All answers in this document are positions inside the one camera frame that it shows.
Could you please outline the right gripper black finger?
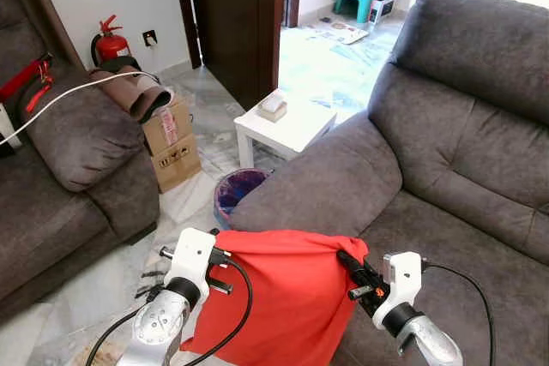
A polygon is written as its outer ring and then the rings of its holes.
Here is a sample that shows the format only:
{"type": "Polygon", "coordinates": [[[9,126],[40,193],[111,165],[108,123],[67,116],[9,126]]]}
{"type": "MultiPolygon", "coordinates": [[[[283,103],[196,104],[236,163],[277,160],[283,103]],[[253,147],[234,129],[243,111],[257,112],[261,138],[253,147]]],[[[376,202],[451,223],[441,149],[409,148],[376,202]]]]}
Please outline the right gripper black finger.
{"type": "Polygon", "coordinates": [[[352,254],[342,251],[342,249],[336,251],[336,257],[341,266],[346,269],[349,279],[351,279],[355,285],[368,284],[368,272],[360,260],[352,256],[352,254]]]}

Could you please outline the red pillow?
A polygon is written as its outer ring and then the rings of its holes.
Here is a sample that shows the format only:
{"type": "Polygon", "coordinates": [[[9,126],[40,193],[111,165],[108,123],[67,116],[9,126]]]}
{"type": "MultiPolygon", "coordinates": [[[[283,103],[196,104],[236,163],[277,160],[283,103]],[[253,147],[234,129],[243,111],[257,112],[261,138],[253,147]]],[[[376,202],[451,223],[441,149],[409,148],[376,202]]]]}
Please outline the red pillow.
{"type": "Polygon", "coordinates": [[[329,365],[356,306],[336,251],[362,261],[367,244],[306,231],[223,231],[220,237],[250,276],[252,308],[216,357],[236,366],[329,365]]]}

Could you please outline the bin with purple liner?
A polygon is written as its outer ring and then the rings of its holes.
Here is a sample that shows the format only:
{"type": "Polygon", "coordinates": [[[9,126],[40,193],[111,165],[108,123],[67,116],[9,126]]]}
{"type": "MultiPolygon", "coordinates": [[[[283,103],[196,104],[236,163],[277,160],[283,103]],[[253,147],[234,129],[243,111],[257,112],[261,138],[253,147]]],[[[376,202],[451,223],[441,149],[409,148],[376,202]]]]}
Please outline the bin with purple liner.
{"type": "Polygon", "coordinates": [[[214,217],[220,231],[231,229],[230,216],[232,210],[252,190],[262,185],[271,171],[264,169],[238,169],[231,171],[215,185],[214,217]]]}

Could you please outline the taped cardboard box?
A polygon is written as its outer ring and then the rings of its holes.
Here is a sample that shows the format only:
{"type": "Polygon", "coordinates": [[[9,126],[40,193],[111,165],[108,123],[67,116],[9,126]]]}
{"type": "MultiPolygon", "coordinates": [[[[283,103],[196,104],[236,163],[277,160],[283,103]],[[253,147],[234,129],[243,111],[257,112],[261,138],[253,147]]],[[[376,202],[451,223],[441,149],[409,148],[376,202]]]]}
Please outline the taped cardboard box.
{"type": "Polygon", "coordinates": [[[161,194],[201,170],[193,119],[184,97],[173,95],[170,103],[142,123],[142,131],[161,194]]]}

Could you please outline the white side table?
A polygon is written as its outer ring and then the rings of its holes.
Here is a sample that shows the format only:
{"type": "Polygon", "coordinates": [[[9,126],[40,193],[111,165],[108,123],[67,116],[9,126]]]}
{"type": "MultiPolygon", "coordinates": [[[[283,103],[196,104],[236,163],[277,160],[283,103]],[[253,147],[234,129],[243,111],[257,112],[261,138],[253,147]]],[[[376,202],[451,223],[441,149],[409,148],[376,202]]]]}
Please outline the white side table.
{"type": "Polygon", "coordinates": [[[255,106],[234,119],[238,157],[244,169],[255,165],[252,153],[255,142],[270,147],[282,158],[291,159],[333,127],[336,119],[333,109],[302,97],[282,94],[287,100],[287,114],[279,122],[271,123],[259,117],[255,106]]]}

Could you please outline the beige tissue box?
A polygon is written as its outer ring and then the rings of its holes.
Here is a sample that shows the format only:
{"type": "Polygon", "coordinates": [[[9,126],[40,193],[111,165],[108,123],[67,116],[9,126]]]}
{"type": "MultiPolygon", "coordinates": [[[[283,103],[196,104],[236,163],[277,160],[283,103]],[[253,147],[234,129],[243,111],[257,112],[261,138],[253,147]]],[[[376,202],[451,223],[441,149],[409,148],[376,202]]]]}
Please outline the beige tissue box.
{"type": "Polygon", "coordinates": [[[289,111],[285,95],[281,89],[275,89],[254,107],[256,114],[271,123],[277,123],[289,111]]]}

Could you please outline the brown rolled mat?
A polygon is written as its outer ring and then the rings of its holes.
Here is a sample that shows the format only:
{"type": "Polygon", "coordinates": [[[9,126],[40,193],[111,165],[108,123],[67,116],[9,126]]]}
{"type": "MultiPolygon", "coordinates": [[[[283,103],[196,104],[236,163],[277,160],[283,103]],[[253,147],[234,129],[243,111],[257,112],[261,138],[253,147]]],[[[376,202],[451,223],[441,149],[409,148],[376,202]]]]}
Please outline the brown rolled mat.
{"type": "Polygon", "coordinates": [[[168,89],[153,77],[140,75],[138,69],[124,65],[118,69],[118,75],[124,76],[102,81],[97,87],[138,123],[148,122],[157,109],[172,102],[168,89]]]}

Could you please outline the dark brown door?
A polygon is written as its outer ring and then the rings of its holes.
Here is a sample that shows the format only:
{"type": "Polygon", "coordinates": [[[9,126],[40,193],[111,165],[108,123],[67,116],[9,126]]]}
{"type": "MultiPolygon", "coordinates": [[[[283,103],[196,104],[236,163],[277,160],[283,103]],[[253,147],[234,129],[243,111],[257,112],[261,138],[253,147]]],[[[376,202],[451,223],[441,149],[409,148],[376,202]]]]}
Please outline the dark brown door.
{"type": "Polygon", "coordinates": [[[244,109],[278,85],[285,0],[179,0],[193,68],[204,67],[244,109]]]}

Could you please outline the red fire extinguisher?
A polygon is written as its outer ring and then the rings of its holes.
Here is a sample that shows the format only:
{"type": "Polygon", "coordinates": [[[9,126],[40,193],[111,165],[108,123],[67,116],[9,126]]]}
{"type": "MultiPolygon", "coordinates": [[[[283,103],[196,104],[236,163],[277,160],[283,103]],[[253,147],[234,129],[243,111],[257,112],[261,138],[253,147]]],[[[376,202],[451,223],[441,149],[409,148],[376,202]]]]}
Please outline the red fire extinguisher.
{"type": "Polygon", "coordinates": [[[121,26],[113,25],[115,18],[117,15],[111,15],[105,21],[100,21],[100,32],[95,34],[91,41],[91,56],[95,67],[118,57],[132,57],[129,42],[120,34],[114,33],[122,29],[121,26]]]}

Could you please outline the printed newspaper sheet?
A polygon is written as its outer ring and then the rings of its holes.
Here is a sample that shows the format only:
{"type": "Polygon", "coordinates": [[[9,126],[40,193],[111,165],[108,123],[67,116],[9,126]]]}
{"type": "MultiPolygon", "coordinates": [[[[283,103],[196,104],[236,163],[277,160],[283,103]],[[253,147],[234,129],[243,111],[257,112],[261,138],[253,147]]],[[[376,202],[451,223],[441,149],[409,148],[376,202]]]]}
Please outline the printed newspaper sheet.
{"type": "Polygon", "coordinates": [[[330,20],[330,18],[311,22],[306,28],[313,30],[322,38],[340,42],[342,45],[356,44],[356,42],[368,37],[369,34],[367,30],[357,27],[353,22],[347,24],[338,20],[330,20]]]}

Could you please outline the small white appliance box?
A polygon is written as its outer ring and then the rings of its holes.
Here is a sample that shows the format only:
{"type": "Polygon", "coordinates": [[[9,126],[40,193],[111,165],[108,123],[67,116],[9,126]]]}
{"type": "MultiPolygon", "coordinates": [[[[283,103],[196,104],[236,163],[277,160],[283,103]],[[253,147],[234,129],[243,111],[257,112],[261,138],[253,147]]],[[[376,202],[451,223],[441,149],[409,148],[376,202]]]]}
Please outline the small white appliance box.
{"type": "Polygon", "coordinates": [[[393,9],[395,9],[395,0],[372,0],[367,21],[374,26],[389,13],[392,13],[393,9]]]}

